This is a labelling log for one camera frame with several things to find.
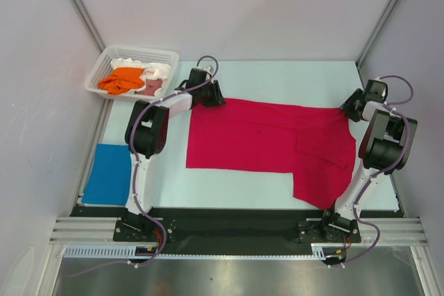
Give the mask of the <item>red t shirt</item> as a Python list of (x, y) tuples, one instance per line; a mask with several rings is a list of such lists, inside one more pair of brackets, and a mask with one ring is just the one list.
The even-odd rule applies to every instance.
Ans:
[(235, 98), (191, 112), (187, 168), (290, 173), (293, 196), (327, 209), (350, 184), (356, 140), (339, 108)]

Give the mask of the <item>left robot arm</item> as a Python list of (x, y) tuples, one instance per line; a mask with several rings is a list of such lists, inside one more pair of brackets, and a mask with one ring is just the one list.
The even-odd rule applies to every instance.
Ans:
[(217, 73), (217, 68), (196, 65), (169, 95), (134, 104), (125, 133), (131, 160), (130, 190), (126, 212), (115, 226), (114, 241), (141, 242), (152, 234), (158, 235), (159, 243), (164, 240), (162, 228), (146, 215), (153, 208), (155, 167), (166, 146), (169, 121), (198, 105), (224, 105), (219, 82), (214, 79)]

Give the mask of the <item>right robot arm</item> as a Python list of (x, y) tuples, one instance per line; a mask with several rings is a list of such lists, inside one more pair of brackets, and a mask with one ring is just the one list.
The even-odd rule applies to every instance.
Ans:
[(386, 80), (388, 76), (368, 80), (365, 88), (355, 90), (340, 107), (351, 121), (368, 122), (358, 151), (359, 168), (345, 192), (318, 222), (298, 223), (300, 243), (359, 242), (364, 202), (382, 180), (407, 163), (418, 122), (397, 110), (408, 99), (387, 100)]

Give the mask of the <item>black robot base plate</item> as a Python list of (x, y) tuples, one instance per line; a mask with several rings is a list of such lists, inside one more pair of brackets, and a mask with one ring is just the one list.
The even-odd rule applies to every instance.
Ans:
[[(118, 218), (126, 209), (122, 207), (76, 206), (69, 217)], [(177, 250), (196, 246), (235, 249), (264, 249), (277, 247), (294, 249), (300, 243), (297, 226), (300, 221), (318, 222), (322, 211), (313, 209), (179, 209), (154, 208), (149, 213), (163, 232), (164, 240), (142, 245), (172, 246)], [(339, 247), (339, 243), (326, 243)]]

